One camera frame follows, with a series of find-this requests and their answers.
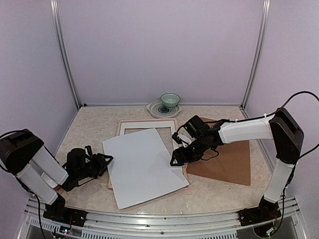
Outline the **red and dark photo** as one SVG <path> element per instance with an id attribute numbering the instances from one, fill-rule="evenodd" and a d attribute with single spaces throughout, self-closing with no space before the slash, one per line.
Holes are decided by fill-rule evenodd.
<path id="1" fill-rule="evenodd" d="M 108 172 L 119 209 L 189 185 L 182 168 L 170 165 L 171 155 L 155 128 L 119 135 L 102 144 L 113 157 Z"/>

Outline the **wooden picture frame red edge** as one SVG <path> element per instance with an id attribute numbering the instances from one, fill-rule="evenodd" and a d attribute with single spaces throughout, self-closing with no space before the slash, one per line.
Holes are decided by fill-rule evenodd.
<path id="1" fill-rule="evenodd" d="M 171 167 L 169 164 L 172 152 L 179 147 L 179 145 L 171 138 L 173 133 L 175 133 L 178 128 L 177 119 L 122 119 L 118 122 L 115 136 L 120 136 L 124 135 L 125 133 L 132 133 L 150 128 L 154 128 L 157 130 L 163 142 L 163 145 L 166 147 L 166 150 L 169 153 L 169 159 L 166 163 L 167 166 L 170 169 L 179 169 L 184 177 L 187 179 L 186 166 Z"/>

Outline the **white photo mat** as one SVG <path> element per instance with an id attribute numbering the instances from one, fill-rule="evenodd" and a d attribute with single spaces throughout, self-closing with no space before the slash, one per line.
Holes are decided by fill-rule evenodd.
<path id="1" fill-rule="evenodd" d="M 174 142 L 171 138 L 172 134 L 177 129 L 176 119 L 138 119 L 138 120 L 120 120 L 117 127 L 116 136 L 124 135 L 125 130 L 135 130 L 138 129 L 149 129 L 155 128 L 159 130 L 160 128 L 167 128 L 168 133 L 161 134 L 160 137 L 163 140 L 166 148 L 169 152 L 178 148 L 178 144 Z"/>

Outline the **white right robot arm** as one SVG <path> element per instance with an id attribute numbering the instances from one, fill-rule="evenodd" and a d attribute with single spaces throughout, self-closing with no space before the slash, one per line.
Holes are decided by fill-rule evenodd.
<path id="1" fill-rule="evenodd" d="M 207 150 L 216 152 L 219 146 L 234 142 L 262 139 L 274 142 L 277 162 L 268 187 L 255 210 L 258 220 L 267 220 L 274 213 L 301 156 L 304 133 L 290 113 L 282 108 L 273 114 L 235 121 L 204 121 L 199 116 L 193 116 L 182 128 L 194 140 L 186 142 L 178 132 L 172 135 L 172 139 L 181 144 L 181 147 L 173 151 L 171 166 L 200 161 Z"/>

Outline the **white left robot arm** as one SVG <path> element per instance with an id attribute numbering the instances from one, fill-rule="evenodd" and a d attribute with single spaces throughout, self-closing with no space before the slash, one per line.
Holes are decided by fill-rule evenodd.
<path id="1" fill-rule="evenodd" d="M 42 139 L 28 129 L 13 130 L 0 136 L 2 169 L 12 174 L 25 189 L 45 203 L 46 212 L 63 222 L 70 216 L 65 199 L 48 183 L 52 180 L 64 191 L 80 187 L 83 179 L 97 179 L 114 159 L 94 154 L 91 146 L 74 148 L 61 165 Z"/>

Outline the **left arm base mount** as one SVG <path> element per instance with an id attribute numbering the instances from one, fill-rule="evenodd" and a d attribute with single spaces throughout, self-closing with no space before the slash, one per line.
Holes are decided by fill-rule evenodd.
<path id="1" fill-rule="evenodd" d="M 88 212 L 65 206 L 65 199 L 57 194 L 57 198 L 51 203 L 45 203 L 43 216 L 56 222 L 70 226 L 84 227 Z"/>

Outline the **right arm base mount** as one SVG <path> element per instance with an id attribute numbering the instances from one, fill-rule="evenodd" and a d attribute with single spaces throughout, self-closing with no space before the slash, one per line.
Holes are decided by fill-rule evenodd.
<path id="1" fill-rule="evenodd" d="M 273 220 L 282 216 L 278 202 L 272 203 L 263 196 L 259 205 L 252 208 L 245 208 L 238 212 L 241 226 L 258 224 Z"/>

